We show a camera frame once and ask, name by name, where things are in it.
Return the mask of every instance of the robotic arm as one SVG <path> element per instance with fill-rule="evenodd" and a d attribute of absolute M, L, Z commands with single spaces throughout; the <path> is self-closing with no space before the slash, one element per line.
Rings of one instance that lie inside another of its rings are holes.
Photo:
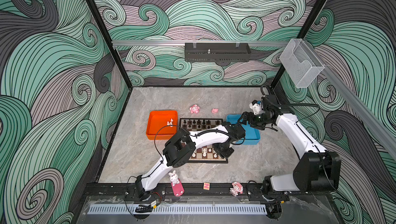
<path fill-rule="evenodd" d="M 245 137 L 241 124 L 264 130 L 281 128 L 290 139 L 300 159 L 293 173 L 280 176 L 267 176 L 263 181 L 265 195 L 274 191 L 332 190 L 338 188 L 341 159 L 335 152 L 328 152 L 300 124 L 297 116 L 288 106 L 276 104 L 274 95 L 264 95 L 261 101 L 253 101 L 253 112 L 241 115 L 237 124 L 223 122 L 221 125 L 205 130 L 186 132 L 179 129 L 166 142 L 161 158 L 144 175 L 136 179 L 139 197 L 144 199 L 157 183 L 173 168 L 184 165 L 197 148 L 212 144 L 222 157 L 229 157 L 234 149 L 230 144 Z"/>

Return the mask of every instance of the pink base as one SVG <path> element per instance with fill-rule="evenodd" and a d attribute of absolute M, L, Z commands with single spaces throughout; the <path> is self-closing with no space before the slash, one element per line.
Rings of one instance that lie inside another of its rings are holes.
<path fill-rule="evenodd" d="M 184 193 L 184 188 L 183 188 L 183 185 L 181 184 L 181 180 L 179 179 L 179 181 L 180 181 L 180 183 L 175 184 L 175 186 L 173 186 L 172 183 L 171 183 L 171 186 L 172 186 L 172 189 L 173 189 L 173 194 L 176 197 L 180 197 Z"/>

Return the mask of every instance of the chessboard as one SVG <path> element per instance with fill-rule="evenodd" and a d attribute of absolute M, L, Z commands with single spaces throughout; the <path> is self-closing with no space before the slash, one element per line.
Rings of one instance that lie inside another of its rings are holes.
<path fill-rule="evenodd" d="M 203 131 L 214 128 L 223 122 L 221 118 L 180 118 L 179 125 L 187 131 Z M 206 148 L 206 156 L 203 156 L 203 148 Z M 227 158 L 216 154 L 212 145 L 198 148 L 194 151 L 188 163 L 228 163 Z"/>

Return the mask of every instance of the chessboard frame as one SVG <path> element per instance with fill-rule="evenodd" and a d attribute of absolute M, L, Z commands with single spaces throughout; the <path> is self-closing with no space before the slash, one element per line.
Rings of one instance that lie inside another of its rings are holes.
<path fill-rule="evenodd" d="M 178 129 L 182 129 L 182 120 L 221 120 L 221 123 L 224 122 L 223 118 L 179 118 L 179 125 Z M 211 164 L 228 164 L 228 158 L 225 158 L 225 160 L 188 160 L 187 163 L 211 163 Z"/>

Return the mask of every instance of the black wall-mounted basket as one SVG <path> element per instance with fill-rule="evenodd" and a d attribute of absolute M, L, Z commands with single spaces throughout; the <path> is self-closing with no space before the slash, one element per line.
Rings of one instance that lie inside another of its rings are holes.
<path fill-rule="evenodd" d="M 247 62 L 251 52 L 247 43 L 186 43 L 186 62 Z"/>

